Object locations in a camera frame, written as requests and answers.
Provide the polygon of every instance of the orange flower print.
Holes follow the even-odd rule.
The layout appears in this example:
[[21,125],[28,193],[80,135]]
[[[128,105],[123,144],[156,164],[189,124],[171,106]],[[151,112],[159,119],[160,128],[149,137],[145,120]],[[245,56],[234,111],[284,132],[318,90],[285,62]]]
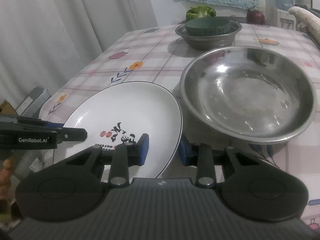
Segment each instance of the orange flower print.
[[133,63],[129,68],[132,69],[132,70],[135,70],[137,68],[141,68],[142,65],[143,65],[143,62],[142,61],[138,61],[138,62]]
[[66,98],[67,94],[59,97],[58,101],[57,102],[62,102],[65,98]]

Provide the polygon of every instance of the dark green bowl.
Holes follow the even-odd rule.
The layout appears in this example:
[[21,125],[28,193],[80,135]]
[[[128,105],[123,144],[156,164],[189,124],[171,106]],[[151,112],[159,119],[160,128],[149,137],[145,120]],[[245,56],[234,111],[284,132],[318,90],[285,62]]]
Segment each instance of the dark green bowl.
[[202,17],[185,24],[191,36],[215,36],[226,34],[230,30],[230,21],[220,17]]

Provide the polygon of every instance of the plaid tablecloth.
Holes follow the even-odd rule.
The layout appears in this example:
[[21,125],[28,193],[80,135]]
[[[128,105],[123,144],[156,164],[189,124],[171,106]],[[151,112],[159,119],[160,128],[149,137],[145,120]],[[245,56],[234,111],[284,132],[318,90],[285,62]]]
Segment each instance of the plaid tablecloth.
[[[129,32],[90,63],[42,107],[40,118],[64,123],[73,111],[95,93],[118,83],[148,81],[164,86],[181,103],[184,133],[192,142],[208,143],[222,149],[233,144],[246,151],[259,152],[256,146],[218,134],[195,120],[184,108],[179,80],[187,64],[202,52],[190,48],[174,32],[176,25]],[[234,45],[271,49],[293,60],[311,78],[320,103],[320,51],[303,33],[268,26],[243,24]],[[301,179],[309,190],[309,203],[302,220],[320,230],[320,107],[310,127],[282,145],[261,149],[270,161]],[[52,161],[52,153],[45,155]],[[182,167],[174,158],[164,176],[194,176],[195,169]]]

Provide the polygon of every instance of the blue gripper pad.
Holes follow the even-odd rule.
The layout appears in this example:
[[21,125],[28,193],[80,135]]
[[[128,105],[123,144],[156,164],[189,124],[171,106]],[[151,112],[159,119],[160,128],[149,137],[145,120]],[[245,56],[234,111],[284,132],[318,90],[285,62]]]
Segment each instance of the blue gripper pad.
[[142,165],[144,165],[144,162],[146,161],[147,153],[149,150],[149,135],[146,133],[142,134],[139,141],[137,142],[137,145],[139,146],[138,149],[140,152],[138,165],[142,166]]
[[188,139],[184,135],[181,137],[178,152],[180,160],[184,166],[193,165],[192,158],[198,156],[198,153],[192,149],[192,144],[189,143]]
[[49,128],[62,128],[64,126],[64,123],[55,123],[55,122],[48,122],[47,125],[45,127],[49,127]]

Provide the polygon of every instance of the metal basin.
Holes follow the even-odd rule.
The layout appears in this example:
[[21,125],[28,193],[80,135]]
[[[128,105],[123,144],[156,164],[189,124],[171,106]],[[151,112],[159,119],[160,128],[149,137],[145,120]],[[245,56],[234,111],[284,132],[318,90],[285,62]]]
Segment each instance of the metal basin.
[[250,46],[202,54],[185,68],[180,89],[199,120],[259,144],[299,135],[311,124],[317,106],[303,70],[281,54]]
[[214,48],[232,45],[236,34],[242,30],[242,26],[238,22],[230,21],[230,23],[231,26],[229,33],[216,36],[190,36],[186,31],[184,24],[178,26],[175,32],[177,35],[181,36],[190,47],[198,50],[211,50]]

